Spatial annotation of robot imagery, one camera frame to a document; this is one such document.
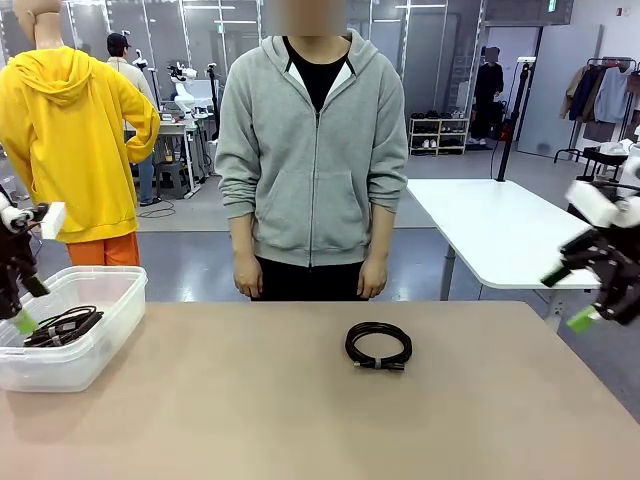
coiled black cable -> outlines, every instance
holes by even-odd
[[[25,347],[50,348],[68,345],[87,333],[100,321],[104,312],[92,305],[71,308],[48,318],[24,340]]]
[[[358,340],[374,333],[388,335],[398,340],[402,343],[402,352],[391,357],[374,358],[358,350],[358,347],[356,347]],[[409,361],[413,353],[413,346],[411,345],[409,335],[395,325],[380,322],[364,322],[352,327],[347,333],[344,348],[356,367],[373,368],[376,370],[404,370],[405,363]]]

person's right hand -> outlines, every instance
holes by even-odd
[[[253,252],[233,257],[233,281],[241,294],[249,298],[260,298],[262,268]]]

orange pants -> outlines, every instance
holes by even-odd
[[[76,267],[80,265],[140,266],[138,238],[135,232],[106,240],[69,243],[67,249],[71,263]]]

hand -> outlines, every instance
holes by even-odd
[[[262,268],[253,253],[233,257],[233,281],[241,294],[249,298],[260,298]]]
[[[358,295],[375,298],[387,285],[387,261],[369,257],[362,264],[358,281]]]

brown table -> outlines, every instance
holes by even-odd
[[[411,335],[404,373],[352,366],[365,320]],[[2,479],[635,480],[639,447],[519,303],[150,304],[86,392],[0,393]]]

